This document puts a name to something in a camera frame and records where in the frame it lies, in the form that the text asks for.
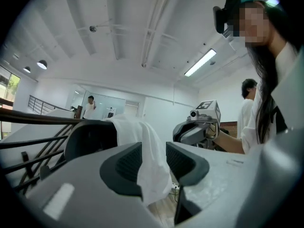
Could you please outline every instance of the tree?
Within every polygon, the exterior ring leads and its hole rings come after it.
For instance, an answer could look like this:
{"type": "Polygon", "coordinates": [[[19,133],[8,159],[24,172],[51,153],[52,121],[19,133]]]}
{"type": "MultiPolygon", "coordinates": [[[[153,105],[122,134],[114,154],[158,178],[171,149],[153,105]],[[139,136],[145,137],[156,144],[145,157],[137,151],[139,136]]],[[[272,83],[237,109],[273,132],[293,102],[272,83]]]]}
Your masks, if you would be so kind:
{"type": "Polygon", "coordinates": [[[7,99],[9,101],[14,101],[15,93],[17,91],[17,87],[20,82],[20,78],[14,74],[11,74],[9,79],[10,80],[9,80],[9,84],[8,84],[8,87],[6,90],[5,99],[7,99]]]}

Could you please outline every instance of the security camera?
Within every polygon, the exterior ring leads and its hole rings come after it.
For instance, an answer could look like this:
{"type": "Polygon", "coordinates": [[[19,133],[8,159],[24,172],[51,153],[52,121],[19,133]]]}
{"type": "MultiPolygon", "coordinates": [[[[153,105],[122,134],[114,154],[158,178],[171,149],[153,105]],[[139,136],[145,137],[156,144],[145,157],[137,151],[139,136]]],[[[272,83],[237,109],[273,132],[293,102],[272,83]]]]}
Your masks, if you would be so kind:
{"type": "Polygon", "coordinates": [[[96,32],[97,31],[95,26],[90,26],[89,29],[90,29],[91,32],[96,32]]]}

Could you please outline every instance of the white towel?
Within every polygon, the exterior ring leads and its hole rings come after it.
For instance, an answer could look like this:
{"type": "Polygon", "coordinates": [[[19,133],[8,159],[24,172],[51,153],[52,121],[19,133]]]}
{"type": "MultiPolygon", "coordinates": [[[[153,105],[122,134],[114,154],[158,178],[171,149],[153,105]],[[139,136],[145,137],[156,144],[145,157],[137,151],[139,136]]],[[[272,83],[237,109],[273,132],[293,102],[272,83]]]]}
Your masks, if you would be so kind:
{"type": "Polygon", "coordinates": [[[137,184],[142,188],[143,202],[149,205],[165,198],[171,188],[170,168],[166,161],[166,143],[162,143],[155,130],[143,120],[127,114],[106,118],[117,131],[117,144],[142,142],[142,165],[137,184]]]}

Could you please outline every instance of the black cable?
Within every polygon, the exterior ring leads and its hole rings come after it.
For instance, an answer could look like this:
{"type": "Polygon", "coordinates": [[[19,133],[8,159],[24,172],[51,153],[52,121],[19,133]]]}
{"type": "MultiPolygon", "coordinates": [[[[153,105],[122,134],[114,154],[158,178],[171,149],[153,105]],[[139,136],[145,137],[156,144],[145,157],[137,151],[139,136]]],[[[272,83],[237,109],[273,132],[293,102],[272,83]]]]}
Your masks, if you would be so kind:
{"type": "Polygon", "coordinates": [[[175,197],[176,197],[176,187],[175,187],[175,195],[174,195],[174,200],[175,200],[175,202],[177,202],[175,197]]]}
{"type": "Polygon", "coordinates": [[[174,200],[175,200],[175,202],[178,202],[178,201],[176,200],[176,195],[178,195],[178,193],[176,193],[176,187],[175,187],[175,193],[169,193],[169,194],[174,195],[174,200]]]}

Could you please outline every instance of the white cloth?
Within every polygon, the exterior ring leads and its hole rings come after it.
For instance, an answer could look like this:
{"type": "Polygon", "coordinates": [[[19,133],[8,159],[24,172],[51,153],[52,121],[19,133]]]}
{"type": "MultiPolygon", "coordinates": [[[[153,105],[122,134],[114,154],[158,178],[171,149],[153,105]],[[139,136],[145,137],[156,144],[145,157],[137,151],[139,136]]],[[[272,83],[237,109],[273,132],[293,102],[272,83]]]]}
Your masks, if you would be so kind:
{"type": "MultiPolygon", "coordinates": [[[[293,46],[290,43],[286,43],[282,51],[277,55],[276,61],[275,61],[275,67],[277,70],[278,75],[278,82],[280,82],[294,66],[295,59],[297,57],[296,50],[293,48],[293,46]]],[[[256,87],[256,97],[253,102],[252,108],[251,108],[251,116],[248,123],[248,126],[245,127],[241,133],[241,139],[242,139],[242,145],[244,153],[248,153],[249,149],[252,146],[255,146],[259,144],[258,137],[256,133],[256,117],[257,117],[257,111],[260,107],[260,101],[261,101],[261,93],[260,93],[260,83],[257,84],[256,87]]],[[[269,134],[266,136],[266,141],[269,138],[272,138],[276,135],[276,114],[273,118],[273,123],[270,123],[269,125],[269,134]]]]}
{"type": "Polygon", "coordinates": [[[253,105],[253,100],[251,99],[245,99],[242,102],[241,110],[238,114],[238,120],[237,120],[237,138],[239,139],[241,137],[241,133],[244,129],[244,127],[248,126],[250,115],[251,115],[251,108],[253,105]]]}
{"type": "Polygon", "coordinates": [[[106,118],[117,130],[117,144],[142,142],[142,165],[137,184],[142,188],[143,202],[149,205],[168,196],[172,188],[170,168],[166,160],[166,146],[155,130],[140,118],[119,114],[106,118]]]}
{"type": "Polygon", "coordinates": [[[86,104],[83,118],[91,119],[93,111],[94,111],[94,104],[90,104],[90,103],[86,104]]]}

